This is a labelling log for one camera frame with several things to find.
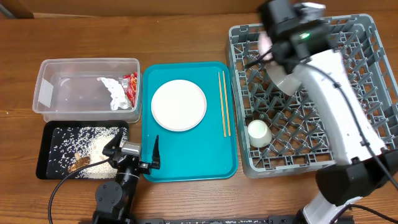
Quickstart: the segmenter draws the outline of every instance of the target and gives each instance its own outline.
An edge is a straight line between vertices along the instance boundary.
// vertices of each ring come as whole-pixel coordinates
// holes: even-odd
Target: teal cutting board
[[[226,138],[223,132],[218,84],[218,72],[220,72],[224,101],[222,71],[225,73],[231,125],[231,136],[228,136],[224,102]],[[193,82],[206,96],[205,117],[188,131],[173,132],[164,129],[155,121],[150,110],[156,90],[172,80]],[[152,161],[156,135],[159,135],[160,152],[160,170],[152,169],[151,175],[145,175],[146,179],[152,182],[173,182],[225,179],[234,175],[238,168],[234,108],[229,72],[224,64],[197,62],[153,65],[144,73],[142,92],[142,161]]]

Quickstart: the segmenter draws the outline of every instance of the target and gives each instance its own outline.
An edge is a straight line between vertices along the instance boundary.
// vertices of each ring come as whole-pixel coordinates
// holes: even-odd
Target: red snack packet
[[[137,72],[134,72],[133,74],[130,74],[130,75],[123,76],[122,86],[123,86],[124,92],[127,95],[127,98],[129,98],[129,100],[131,102],[132,107],[134,107],[134,104],[136,102],[137,76],[138,76]]]

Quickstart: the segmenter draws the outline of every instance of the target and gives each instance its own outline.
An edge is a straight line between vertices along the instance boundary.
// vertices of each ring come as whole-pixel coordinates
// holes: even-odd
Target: white plate
[[[206,114],[203,91],[186,80],[164,83],[152,97],[151,110],[156,122],[170,131],[187,131],[200,123]]]

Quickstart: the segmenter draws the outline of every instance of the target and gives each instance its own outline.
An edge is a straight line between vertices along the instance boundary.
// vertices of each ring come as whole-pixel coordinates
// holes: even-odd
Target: clear plastic bin
[[[137,72],[136,102],[133,108],[111,110],[111,93],[98,77],[119,80]],[[36,81],[33,110],[44,121],[74,120],[139,121],[142,75],[135,58],[71,58],[43,61]]]

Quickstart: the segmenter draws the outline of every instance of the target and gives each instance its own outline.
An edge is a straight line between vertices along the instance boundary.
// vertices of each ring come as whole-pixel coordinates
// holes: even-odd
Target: gray plastic basket
[[[369,122],[388,149],[398,147],[398,86],[372,17],[366,14],[324,18],[330,41],[344,56],[348,78]],[[257,59],[261,24],[234,26],[229,30],[227,58],[232,75],[238,139],[243,171],[250,178],[300,174],[334,164],[328,139],[307,91],[283,94],[262,65],[244,70]],[[256,148],[249,144],[248,127],[264,120],[272,142]]]

